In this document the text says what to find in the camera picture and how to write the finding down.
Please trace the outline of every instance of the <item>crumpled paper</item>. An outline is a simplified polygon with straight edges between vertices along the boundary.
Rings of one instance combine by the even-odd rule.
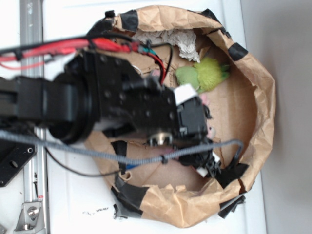
[[[192,29],[172,29],[168,31],[143,32],[138,30],[134,35],[141,42],[150,40],[153,44],[170,43],[177,45],[180,49],[180,57],[188,61],[200,63],[199,54],[196,51],[196,34]]]

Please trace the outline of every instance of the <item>crumpled brown paper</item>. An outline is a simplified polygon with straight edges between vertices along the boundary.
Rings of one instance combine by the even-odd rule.
[[[251,189],[254,180],[269,156],[273,144],[275,115],[275,82],[267,70],[248,53],[238,61],[232,61],[228,49],[234,44],[219,28],[222,25],[201,14],[168,6],[149,6],[137,9],[138,30],[153,32],[170,29],[195,29],[197,49],[201,57],[208,56],[219,62],[231,64],[230,77],[208,93],[211,125],[216,128],[216,138],[226,141],[238,138],[245,148],[240,163],[249,165],[241,179],[234,180],[225,189],[215,179],[202,178],[190,167],[172,160],[168,164],[150,164],[131,170],[127,183],[148,186],[140,209],[142,218],[149,218],[190,227],[220,210],[220,203]],[[114,29],[124,32],[120,15],[115,17]],[[162,60],[168,62],[167,48],[155,49]],[[165,84],[177,86],[174,70],[192,65],[178,56],[178,48],[166,77]],[[144,73],[156,68],[152,60],[138,54],[114,54],[128,59]],[[92,133],[86,141],[89,149],[113,153],[110,141],[99,132]],[[236,151],[222,148],[222,163],[228,165]],[[146,158],[157,156],[158,148],[128,143],[127,157]],[[118,163],[95,159],[102,173],[118,169]],[[105,178],[114,186],[114,176]]]

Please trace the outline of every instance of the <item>red cable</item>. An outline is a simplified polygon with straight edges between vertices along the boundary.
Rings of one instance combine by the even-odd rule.
[[[147,55],[152,57],[155,61],[157,61],[160,64],[160,66],[163,70],[162,78],[160,80],[160,84],[163,84],[165,77],[166,77],[166,74],[167,74],[167,71],[165,70],[165,66],[164,66],[163,62],[156,55],[153,55],[151,53],[147,53]]]
[[[96,38],[92,42],[96,48],[112,52],[131,52],[128,45],[119,45],[109,39]],[[74,53],[77,49],[81,49],[90,45],[87,39],[70,39],[58,42],[53,42],[50,44],[42,45],[37,48],[31,49],[23,54],[23,58],[42,56],[46,54],[50,55],[67,55]],[[138,50],[138,42],[133,42],[131,44],[132,50]],[[16,61],[15,56],[0,56],[0,62]]]
[[[34,67],[43,66],[43,65],[44,65],[44,62],[37,62],[37,63],[31,64],[31,65],[27,65],[27,66],[9,67],[9,66],[6,66],[6,65],[0,63],[1,67],[4,67],[4,68],[9,69],[9,70],[14,70],[14,71],[30,69],[30,68],[34,68]]]

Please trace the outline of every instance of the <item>green fuzzy toy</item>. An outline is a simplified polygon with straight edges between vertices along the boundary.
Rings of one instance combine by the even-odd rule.
[[[229,65],[221,65],[216,59],[205,57],[194,67],[179,67],[175,76],[179,85],[191,84],[198,93],[211,91],[230,76]]]

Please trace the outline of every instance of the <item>black metal bracket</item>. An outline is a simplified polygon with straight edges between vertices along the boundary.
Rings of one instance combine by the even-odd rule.
[[[5,187],[34,156],[34,145],[0,140],[0,187]]]

